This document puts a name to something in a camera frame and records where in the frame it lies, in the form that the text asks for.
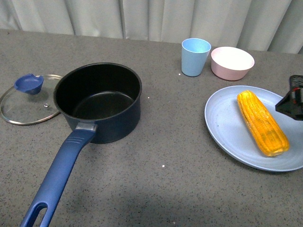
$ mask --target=gray countertop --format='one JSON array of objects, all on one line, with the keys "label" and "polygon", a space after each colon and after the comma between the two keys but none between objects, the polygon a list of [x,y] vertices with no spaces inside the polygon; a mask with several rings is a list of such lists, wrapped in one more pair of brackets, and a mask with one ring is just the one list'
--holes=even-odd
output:
[{"label": "gray countertop", "polygon": [[[133,132],[79,154],[50,226],[302,226],[303,170],[271,173],[225,153],[205,124],[205,104],[233,85],[284,96],[303,75],[303,56],[248,51],[255,66],[239,81],[210,69],[181,73],[181,44],[0,30],[1,95],[22,75],[56,74],[116,62],[143,82]],[[60,145],[62,114],[17,126],[0,119],[0,225],[18,226]]]}]

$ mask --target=saucepan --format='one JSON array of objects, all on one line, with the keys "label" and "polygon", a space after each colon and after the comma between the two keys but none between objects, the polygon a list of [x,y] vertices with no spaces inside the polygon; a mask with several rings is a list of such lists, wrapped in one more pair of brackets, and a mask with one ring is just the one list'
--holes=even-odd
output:
[{"label": "saucepan", "polygon": [[31,227],[46,208],[49,226],[78,154],[89,142],[110,143],[128,135],[140,119],[142,83],[130,68],[94,63],[73,70],[57,84],[53,99],[73,130],[60,147],[22,223]]}]

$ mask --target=corn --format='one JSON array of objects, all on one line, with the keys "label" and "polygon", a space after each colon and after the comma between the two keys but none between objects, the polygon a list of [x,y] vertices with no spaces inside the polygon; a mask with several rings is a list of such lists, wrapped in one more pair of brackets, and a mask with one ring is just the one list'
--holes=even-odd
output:
[{"label": "corn", "polygon": [[237,101],[244,121],[260,150],[268,157],[289,150],[289,141],[273,116],[251,91],[238,94]]}]

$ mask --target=plastic cup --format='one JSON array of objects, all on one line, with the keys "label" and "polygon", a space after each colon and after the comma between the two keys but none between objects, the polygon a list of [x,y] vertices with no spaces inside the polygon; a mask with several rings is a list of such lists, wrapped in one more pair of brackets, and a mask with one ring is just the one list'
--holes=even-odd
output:
[{"label": "plastic cup", "polygon": [[212,46],[203,39],[189,38],[182,42],[182,72],[189,77],[202,72]]}]

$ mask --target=white curtain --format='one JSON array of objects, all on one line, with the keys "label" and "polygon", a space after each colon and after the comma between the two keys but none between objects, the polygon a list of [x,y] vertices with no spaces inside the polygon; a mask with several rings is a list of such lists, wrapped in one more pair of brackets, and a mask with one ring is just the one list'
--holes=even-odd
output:
[{"label": "white curtain", "polygon": [[303,53],[303,0],[0,0],[0,28]]}]

